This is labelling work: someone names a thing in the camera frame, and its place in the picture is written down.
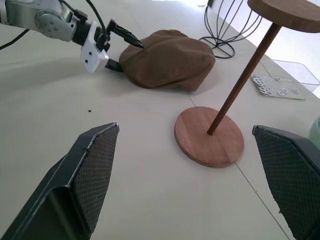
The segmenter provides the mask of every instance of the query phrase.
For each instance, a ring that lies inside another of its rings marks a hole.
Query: wire frame
[[[205,8],[204,24],[205,24],[205,27],[208,30],[210,36],[204,36],[204,37],[200,38],[201,41],[204,41],[207,44],[209,44],[210,46],[212,46],[213,50],[217,49],[217,50],[220,51],[221,55],[216,55],[215,54],[215,57],[218,58],[218,59],[230,59],[230,58],[232,58],[236,54],[236,51],[232,47],[231,44],[234,43],[234,42],[238,42],[238,41],[241,41],[243,39],[246,39],[247,37],[252,35],[256,31],[256,29],[259,27],[259,25],[260,25],[260,23],[262,21],[262,16],[259,16],[259,15],[254,19],[254,17],[252,16],[252,12],[253,11],[250,10],[249,16],[248,16],[248,18],[247,18],[242,30],[239,32],[239,34],[237,34],[235,36],[232,36],[232,37],[229,37],[229,38],[226,39],[225,35],[226,35],[230,25],[232,24],[232,22],[236,18],[237,14],[239,12],[239,9],[240,9],[241,5],[243,4],[244,0],[241,0],[238,6],[236,6],[236,4],[235,4],[236,0],[232,1],[232,3],[230,5],[225,17],[223,18],[221,26],[219,27],[219,21],[221,20],[221,18],[219,16],[220,16],[221,9],[222,9],[222,7],[224,5],[224,2],[225,2],[225,0],[221,1],[221,4],[219,6],[219,10],[218,10],[218,14],[217,14],[217,17],[216,17],[216,33],[214,33],[214,31],[211,29],[211,26],[209,24],[209,19],[208,19],[209,6],[207,6]],[[235,8],[236,8],[236,11],[235,11],[234,15],[231,17],[230,12],[231,12],[232,9],[234,10]],[[231,20],[230,20],[229,24],[228,23],[225,24],[228,17],[229,18],[231,17]],[[252,19],[254,19],[253,23],[250,26],[248,26],[250,20],[252,20]]]

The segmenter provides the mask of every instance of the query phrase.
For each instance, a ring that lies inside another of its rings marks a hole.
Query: robotic arm
[[[80,59],[88,72],[103,67],[122,72],[119,63],[107,55],[111,32],[135,47],[143,49],[142,43],[112,19],[105,27],[92,2],[86,1],[96,13],[101,27],[95,21],[88,23],[88,16],[73,9],[65,0],[0,0],[0,23],[81,45]]]

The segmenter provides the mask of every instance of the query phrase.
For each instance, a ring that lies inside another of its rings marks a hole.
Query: textured rubber pad
[[[307,239],[320,228],[320,175],[290,140],[260,128],[254,136],[280,212],[293,236]]]
[[[73,191],[91,233],[94,232],[108,190],[118,126],[99,134],[87,150],[73,182]]]

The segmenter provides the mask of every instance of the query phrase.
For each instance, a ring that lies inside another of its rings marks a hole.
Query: black cable
[[[65,0],[59,0],[60,3],[64,4],[67,6],[68,9],[70,9],[72,12],[75,12],[75,9],[69,5],[69,3],[67,3]]]
[[[18,41],[20,38],[22,38],[27,32],[29,32],[29,29],[24,30],[22,33],[20,33],[15,39],[13,39],[11,42],[6,43],[5,45],[0,46],[0,51],[2,49],[5,49],[12,44],[14,44],[16,41]]]
[[[223,32],[222,36],[220,37],[220,34],[221,34],[221,32],[222,32],[222,29],[223,29],[223,26],[224,26],[224,24],[225,24],[225,22],[226,22],[226,19],[227,19],[227,16],[229,15],[229,13],[230,13],[230,11],[231,11],[231,8],[233,7],[235,1],[232,2],[229,10],[227,11],[227,14],[226,14],[225,18],[223,19],[222,26],[221,26],[221,28],[219,29],[219,14],[220,14],[220,11],[221,11],[222,4],[223,4],[223,3],[224,3],[224,0],[221,1],[221,5],[220,5],[220,7],[219,7],[218,14],[217,14],[217,19],[216,19],[216,36],[214,35],[214,33],[213,33],[213,31],[212,31],[212,29],[211,29],[211,27],[210,27],[210,24],[209,24],[209,18],[208,18],[208,9],[209,9],[209,6],[207,5],[207,7],[205,8],[205,11],[204,11],[204,25],[205,25],[205,28],[207,29],[207,31],[209,32],[210,36],[204,36],[204,37],[200,38],[199,40],[204,40],[204,41],[210,43],[210,44],[212,45],[212,47],[211,47],[212,49],[219,49],[221,52],[223,52],[223,53],[226,55],[226,56],[217,56],[217,55],[216,55],[216,56],[215,56],[216,58],[218,58],[218,59],[230,59],[230,58],[232,58],[232,57],[236,54],[236,51],[235,51],[235,49],[231,46],[231,43],[241,41],[241,40],[243,40],[243,39],[246,39],[246,38],[249,37],[250,35],[252,35],[252,34],[257,30],[257,28],[259,27],[259,25],[260,25],[260,23],[261,23],[261,21],[262,21],[262,17],[258,15],[257,18],[255,19],[255,21],[251,24],[251,26],[249,26],[249,27],[246,29],[246,27],[247,27],[247,25],[248,25],[248,23],[249,23],[249,21],[250,21],[250,19],[251,19],[251,14],[252,14],[252,10],[251,10],[251,11],[250,11],[250,14],[249,14],[249,16],[248,16],[248,18],[247,18],[247,20],[246,20],[246,22],[245,22],[245,25],[244,25],[244,27],[242,28],[242,30],[241,30],[237,35],[235,35],[235,36],[233,36],[233,37],[230,37],[230,38],[228,38],[228,39],[222,39],[222,38],[225,36],[225,34],[226,34],[229,26],[231,25],[231,23],[232,23],[233,20],[235,19],[236,15],[237,15],[237,13],[238,13],[238,11],[239,11],[239,9],[240,9],[240,6],[241,6],[241,4],[243,3],[243,0],[240,2],[240,5],[237,7],[236,12],[235,12],[234,16],[233,16],[232,19],[231,19],[231,22],[229,23],[229,25],[227,26],[226,30]],[[259,20],[257,26],[256,26],[247,36],[243,36],[242,38],[239,38],[241,35],[243,35],[243,34],[245,34],[246,32],[248,32],[248,31],[256,24],[256,22],[258,21],[259,18],[260,18],[260,20]],[[222,46],[228,46],[229,49],[231,50],[231,53],[228,53],[228,52],[226,52],[225,50],[223,50],[223,49],[221,48]]]
[[[99,15],[98,10],[96,9],[95,5],[90,0],[86,0],[86,2],[90,5],[90,7],[94,11],[96,17],[98,18],[99,23],[102,28],[102,31],[103,31],[103,35],[106,37],[107,36],[106,26],[105,26],[104,21],[102,20],[101,16]]]

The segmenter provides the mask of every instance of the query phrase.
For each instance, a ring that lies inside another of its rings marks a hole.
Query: wooden tabletop
[[[320,7],[307,0],[248,0],[269,21],[305,33],[320,33]]]

